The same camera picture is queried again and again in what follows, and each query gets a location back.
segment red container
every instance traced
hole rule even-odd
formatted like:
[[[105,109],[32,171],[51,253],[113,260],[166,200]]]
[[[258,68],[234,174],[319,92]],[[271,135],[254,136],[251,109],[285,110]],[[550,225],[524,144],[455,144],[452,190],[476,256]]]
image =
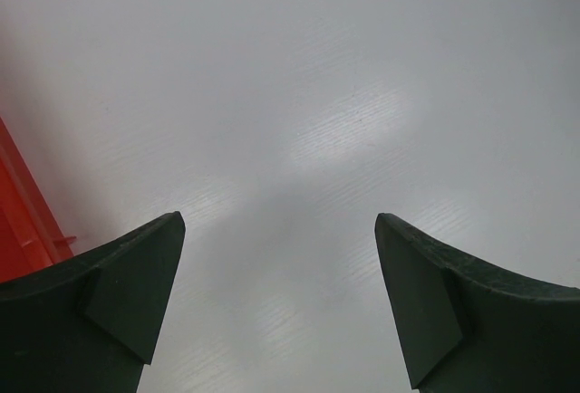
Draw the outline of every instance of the red container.
[[[0,283],[73,256],[4,122],[0,120]]]

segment dark green plastic part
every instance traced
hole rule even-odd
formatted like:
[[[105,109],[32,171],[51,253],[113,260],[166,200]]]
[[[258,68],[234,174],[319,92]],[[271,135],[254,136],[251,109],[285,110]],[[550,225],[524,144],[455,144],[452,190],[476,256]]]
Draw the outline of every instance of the dark green plastic part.
[[[167,214],[0,284],[0,392],[134,393],[150,364],[185,225]]]
[[[375,234],[412,388],[580,392],[580,290],[443,244],[394,215]]]

